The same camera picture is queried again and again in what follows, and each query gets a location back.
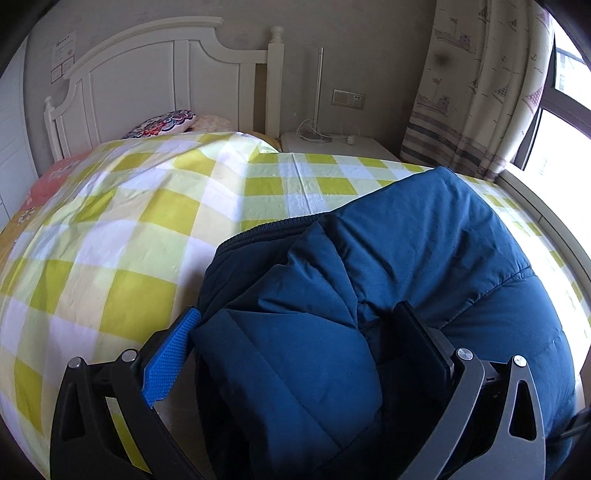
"white door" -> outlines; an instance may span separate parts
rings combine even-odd
[[[26,46],[27,39],[0,78],[0,231],[7,217],[17,212],[38,179],[22,98]]]

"floral pillow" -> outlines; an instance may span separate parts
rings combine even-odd
[[[175,110],[146,120],[123,138],[146,138],[158,135],[181,134],[195,123],[191,110]]]

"window frame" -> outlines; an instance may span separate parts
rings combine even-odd
[[[521,204],[554,242],[556,248],[560,251],[564,260],[574,273],[580,288],[583,290],[582,293],[591,301],[591,259],[589,258],[589,254],[585,252],[562,220],[530,188],[528,177],[524,172],[540,126],[543,110],[549,111],[579,130],[583,135],[591,138],[591,109],[588,109],[555,87],[557,73],[556,61],[557,47],[556,41],[554,40],[550,64],[548,65],[548,75],[544,84],[540,105],[519,146],[515,158],[512,163],[507,165],[506,170],[499,175],[496,183]]]

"wall socket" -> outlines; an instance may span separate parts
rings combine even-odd
[[[363,110],[365,95],[363,93],[347,92],[346,90],[333,90],[332,104]]]

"nightstand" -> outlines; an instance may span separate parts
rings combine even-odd
[[[330,143],[308,142],[295,132],[288,132],[281,134],[281,147],[284,152],[290,153],[347,155],[349,157],[400,161],[373,138],[356,137],[355,145],[349,145],[346,140],[346,138],[334,138]]]

